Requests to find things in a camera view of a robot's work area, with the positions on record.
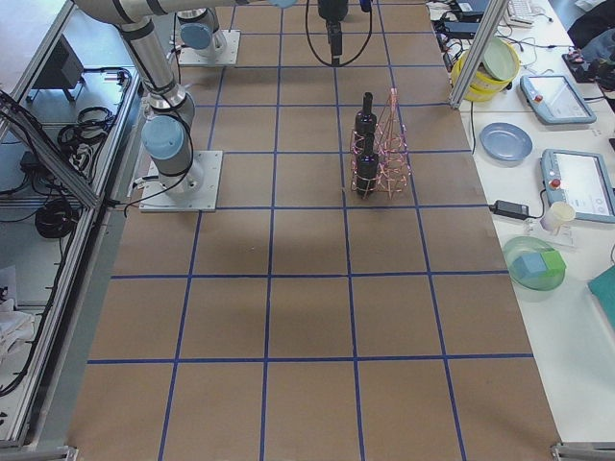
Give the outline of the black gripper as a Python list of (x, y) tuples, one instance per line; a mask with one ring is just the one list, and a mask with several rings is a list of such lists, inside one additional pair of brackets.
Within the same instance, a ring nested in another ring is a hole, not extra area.
[(348, 13), (347, 0), (318, 0), (319, 16), (329, 22), (341, 22)]

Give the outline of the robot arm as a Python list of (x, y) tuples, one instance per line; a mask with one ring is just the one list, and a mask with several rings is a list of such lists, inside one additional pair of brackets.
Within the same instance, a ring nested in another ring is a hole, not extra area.
[(217, 58), (226, 47), (215, 7), (177, 13), (180, 37), (188, 48), (209, 60)]
[(183, 42), (217, 58), (226, 41), (215, 13), (218, 1), (80, 1), (91, 18), (115, 27), (148, 91), (141, 142), (158, 173), (143, 192), (144, 211), (213, 211), (222, 153), (198, 151), (191, 138), (195, 104), (178, 82), (156, 35), (153, 16), (176, 14)]

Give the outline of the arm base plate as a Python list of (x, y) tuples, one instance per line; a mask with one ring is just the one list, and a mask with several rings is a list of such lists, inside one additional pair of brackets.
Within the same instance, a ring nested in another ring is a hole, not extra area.
[(181, 32), (184, 41), (179, 62), (184, 67), (235, 66), (238, 57), (240, 32), (218, 30), (212, 33), (207, 28)]
[(222, 151), (196, 151), (190, 171), (182, 181), (162, 176), (151, 160), (148, 174), (156, 179), (145, 183), (143, 200), (138, 203), (142, 212), (192, 212), (216, 210)]

